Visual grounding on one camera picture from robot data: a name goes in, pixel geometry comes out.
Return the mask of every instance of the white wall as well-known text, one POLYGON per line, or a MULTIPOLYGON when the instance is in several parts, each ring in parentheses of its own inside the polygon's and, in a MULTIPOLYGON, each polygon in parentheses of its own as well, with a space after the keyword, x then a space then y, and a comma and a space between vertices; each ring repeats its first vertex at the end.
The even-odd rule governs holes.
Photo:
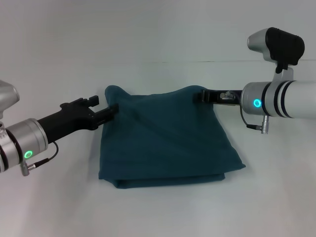
MULTIPOLYGON (((99 95, 197 84, 242 89, 271 80, 274 65, 247 37, 278 27, 300 35, 297 80, 316 80, 312 0, 0 0, 0 79, 21 101, 6 126, 99 95)), ((215 107, 247 168, 222 182, 117 190, 98 180, 101 128, 58 141, 54 161, 0 176, 1 237, 315 236, 316 122, 271 118, 269 135, 246 129, 237 107, 215 107)), ((261 118, 246 117, 249 122, 261 118)), ((34 159, 51 156, 54 146, 34 159)))

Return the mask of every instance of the teal cloth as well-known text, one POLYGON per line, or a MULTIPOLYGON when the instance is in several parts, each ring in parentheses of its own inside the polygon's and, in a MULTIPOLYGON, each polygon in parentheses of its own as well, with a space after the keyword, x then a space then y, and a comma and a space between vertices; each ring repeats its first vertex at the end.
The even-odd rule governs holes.
POLYGON ((129 95, 109 86, 106 99, 119 113, 103 126, 99 179, 121 189, 193 184, 244 168, 213 106, 193 103, 202 89, 129 95))

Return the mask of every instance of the black cable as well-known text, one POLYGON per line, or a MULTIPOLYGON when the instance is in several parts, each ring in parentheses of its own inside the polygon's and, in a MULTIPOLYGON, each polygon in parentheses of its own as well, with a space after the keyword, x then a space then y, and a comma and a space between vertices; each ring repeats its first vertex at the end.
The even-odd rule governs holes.
POLYGON ((245 120, 244 116, 243 116, 243 112, 242 112, 242 106, 241 106, 241 102, 240 102, 240 96, 235 93, 234 91, 229 91, 231 94, 233 94, 239 101, 239 108, 240 108, 240 116, 242 121, 244 122, 244 124, 246 124, 247 128, 250 129, 254 129, 254 130, 261 130, 261 126, 260 125, 255 125, 255 124, 248 124, 247 121, 245 120))
POLYGON ((53 142, 53 143, 54 143, 55 146, 56 146, 56 152, 55 152, 55 154, 54 154, 51 158, 46 158, 46 159, 42 159, 42 160, 40 160, 40 161, 38 161, 38 162, 35 162, 35 163, 33 164, 33 165, 35 166, 35 168, 40 167, 41 165, 43 165, 43 164, 49 162, 50 160, 52 160, 53 158, 55 158, 55 157, 57 156, 57 154, 58 154, 58 152, 59 152, 59 148, 58 148, 58 145, 57 145, 56 142, 53 142))

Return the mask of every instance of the folded towel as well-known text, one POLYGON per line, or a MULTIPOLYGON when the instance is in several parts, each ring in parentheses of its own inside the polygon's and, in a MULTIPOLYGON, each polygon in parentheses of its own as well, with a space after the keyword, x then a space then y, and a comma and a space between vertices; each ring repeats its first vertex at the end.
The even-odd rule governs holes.
POLYGON ((106 99, 119 113, 103 126, 99 179, 121 189, 193 184, 244 168, 213 106, 193 103, 202 89, 129 95, 109 86, 106 99))

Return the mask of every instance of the blue led light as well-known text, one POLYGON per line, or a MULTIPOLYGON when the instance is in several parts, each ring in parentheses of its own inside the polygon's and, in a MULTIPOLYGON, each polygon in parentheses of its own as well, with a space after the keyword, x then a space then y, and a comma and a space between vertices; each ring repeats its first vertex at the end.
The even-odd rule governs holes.
POLYGON ((257 107, 257 108, 261 107, 261 100, 255 99, 255 100, 253 101, 253 105, 254 105, 255 107, 257 107))

